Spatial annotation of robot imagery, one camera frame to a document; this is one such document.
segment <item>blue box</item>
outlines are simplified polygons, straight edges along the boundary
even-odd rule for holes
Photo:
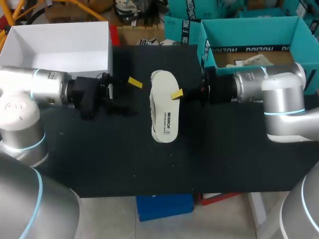
[[[168,0],[171,16],[200,21],[225,18],[244,6],[244,0]]]
[[[165,16],[165,39],[181,44],[197,45],[200,23],[172,17],[170,12]]]
[[[286,16],[281,8],[266,8],[260,10],[247,10],[246,7],[240,12],[238,12],[238,17],[276,17],[276,16]]]
[[[140,221],[144,222],[191,213],[194,209],[194,200],[191,194],[136,196],[136,205]]]
[[[256,66],[217,67],[214,52],[290,51],[307,76],[306,95],[319,87],[319,44],[303,19],[263,17],[203,20],[197,56],[202,69],[215,66],[218,75],[233,74]]]

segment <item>cardboard box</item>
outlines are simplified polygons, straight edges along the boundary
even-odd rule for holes
[[[172,17],[198,21],[225,18],[244,6],[244,0],[168,0]]]
[[[244,6],[244,0],[219,0],[217,18],[234,17]]]
[[[247,0],[247,9],[256,10],[264,8],[281,7],[283,0]]]
[[[13,26],[0,65],[64,71],[73,77],[112,74],[108,22]]]
[[[159,42],[164,41],[164,29],[157,25],[150,26],[118,26],[121,45],[135,45],[140,39],[151,40],[156,38]]]
[[[88,0],[80,0],[80,2],[86,6],[89,5]],[[73,3],[55,2],[45,8],[45,17],[50,23],[83,22],[88,19],[89,14]]]
[[[198,21],[219,17],[218,3],[221,0],[168,0],[173,17]]]
[[[315,0],[285,0],[283,12],[287,16],[300,16],[316,37],[319,36],[319,6]]]
[[[170,12],[165,16],[165,39],[182,44],[196,45],[198,43],[200,23],[172,17]]]
[[[247,10],[244,9],[238,12],[238,17],[275,17],[275,16],[286,16],[281,8],[266,8],[261,10]]]
[[[222,62],[222,59],[227,58],[227,54],[228,58],[232,57],[231,61],[247,59],[250,55],[243,53],[258,54],[259,51],[267,51],[266,57],[277,64],[292,61],[300,63],[307,76],[305,94],[316,92],[319,87],[319,44],[301,18],[295,16],[202,21],[197,48],[202,69],[215,66],[218,75],[249,70],[256,66],[226,68],[223,66],[227,60]]]

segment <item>red object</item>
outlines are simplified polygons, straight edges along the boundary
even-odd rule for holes
[[[110,25],[110,34],[111,34],[111,41],[113,46],[121,45],[118,30],[115,25]]]
[[[239,194],[241,194],[241,193],[226,193],[226,194],[221,194],[220,196],[215,196],[215,197],[207,198],[207,199],[203,199],[202,195],[198,194],[198,199],[200,200],[202,205],[206,206],[208,204],[216,203],[216,202],[225,200],[227,198],[237,196]]]
[[[6,20],[5,15],[3,15],[0,17],[0,29],[3,30],[6,25],[8,25],[8,21]]]

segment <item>white shoe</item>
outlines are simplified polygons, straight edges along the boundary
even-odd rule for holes
[[[179,100],[171,94],[179,90],[176,78],[168,71],[154,71],[150,93],[152,136],[157,142],[173,142],[178,134]]]

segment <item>blue container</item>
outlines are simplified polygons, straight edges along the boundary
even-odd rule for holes
[[[194,200],[191,194],[169,196],[136,196],[140,222],[191,213]]]

